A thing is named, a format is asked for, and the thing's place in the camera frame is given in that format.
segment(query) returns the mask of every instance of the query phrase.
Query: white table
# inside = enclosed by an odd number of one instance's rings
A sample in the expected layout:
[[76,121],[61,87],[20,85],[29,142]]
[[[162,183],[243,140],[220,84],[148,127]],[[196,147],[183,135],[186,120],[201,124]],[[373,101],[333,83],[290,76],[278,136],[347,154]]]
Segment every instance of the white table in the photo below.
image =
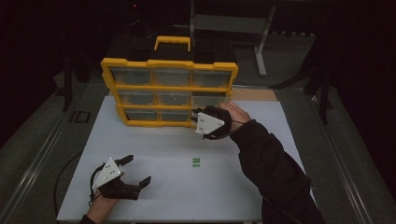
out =
[[[236,101],[264,124],[303,167],[280,102]],[[262,197],[243,175],[236,144],[210,141],[190,128],[128,127],[122,124],[112,96],[99,111],[87,146],[65,195],[58,220],[79,221],[88,211],[93,170],[109,157],[134,160],[121,168],[121,180],[151,183],[137,201],[122,200],[108,220],[131,222],[259,221]],[[200,167],[192,160],[200,158]]]

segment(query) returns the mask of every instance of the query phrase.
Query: black jacket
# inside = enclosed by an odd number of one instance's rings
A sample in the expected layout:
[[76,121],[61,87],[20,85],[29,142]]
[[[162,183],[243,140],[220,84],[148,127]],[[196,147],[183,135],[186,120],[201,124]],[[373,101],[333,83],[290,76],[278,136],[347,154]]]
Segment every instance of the black jacket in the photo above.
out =
[[231,138],[243,173],[262,195],[263,223],[325,223],[310,195],[311,180],[273,134],[253,119]]

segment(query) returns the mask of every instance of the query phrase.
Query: yellow storage organizer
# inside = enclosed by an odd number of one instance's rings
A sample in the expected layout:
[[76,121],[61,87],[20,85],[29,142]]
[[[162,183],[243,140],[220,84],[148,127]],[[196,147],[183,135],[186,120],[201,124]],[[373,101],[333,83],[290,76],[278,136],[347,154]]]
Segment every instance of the yellow storage organizer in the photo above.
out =
[[[176,36],[158,36],[154,50],[168,43],[187,44],[191,50],[188,37]],[[238,72],[235,62],[131,62],[112,57],[104,58],[101,65],[122,121],[145,127],[195,126],[191,110],[228,101]]]

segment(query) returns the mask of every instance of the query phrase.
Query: gray floor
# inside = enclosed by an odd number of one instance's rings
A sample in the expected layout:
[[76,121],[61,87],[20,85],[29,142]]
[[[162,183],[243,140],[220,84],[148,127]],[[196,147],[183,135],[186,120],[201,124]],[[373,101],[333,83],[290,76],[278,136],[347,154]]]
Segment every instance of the gray floor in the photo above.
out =
[[[270,35],[263,53],[267,77],[258,76],[252,47],[237,46],[239,73],[234,84],[266,89],[295,76],[314,39]],[[323,216],[334,224],[396,223],[395,202],[336,90],[331,89],[329,125],[324,126],[318,118],[315,98],[301,91],[305,82],[302,80],[275,93],[285,110],[304,168],[313,180],[313,191]],[[74,86],[75,100],[69,112],[62,112],[62,97],[50,97],[1,148],[0,222],[55,222],[52,195],[57,175],[83,150],[103,98],[108,94],[100,77]],[[69,122],[72,111],[91,112],[92,116],[87,123]],[[53,127],[58,126],[62,131],[56,133]],[[49,152],[44,153],[43,148],[49,148]],[[42,166],[32,166],[33,161],[39,161]],[[58,206],[77,164],[78,159],[72,161],[60,178]],[[21,189],[20,183],[28,187]]]

